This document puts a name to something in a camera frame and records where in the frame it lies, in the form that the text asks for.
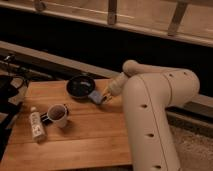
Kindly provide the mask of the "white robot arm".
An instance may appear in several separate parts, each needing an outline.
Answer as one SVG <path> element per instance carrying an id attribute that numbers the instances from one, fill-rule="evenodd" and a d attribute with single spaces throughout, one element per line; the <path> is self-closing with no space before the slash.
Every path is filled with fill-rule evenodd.
<path id="1" fill-rule="evenodd" d="M 182 106 L 199 92 L 197 75 L 188 69 L 128 60 L 103 91 L 122 97 L 134 171 L 182 171 L 166 109 Z"/>

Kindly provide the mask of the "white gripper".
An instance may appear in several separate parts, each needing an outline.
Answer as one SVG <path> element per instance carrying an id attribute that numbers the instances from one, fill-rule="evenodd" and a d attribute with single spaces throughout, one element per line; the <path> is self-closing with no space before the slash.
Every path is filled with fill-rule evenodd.
<path id="1" fill-rule="evenodd" d="M 102 102 L 107 102 L 113 97 L 120 95 L 127 80 L 128 76 L 124 72 L 121 72 L 118 76 L 110 80 L 103 90 Z"/>

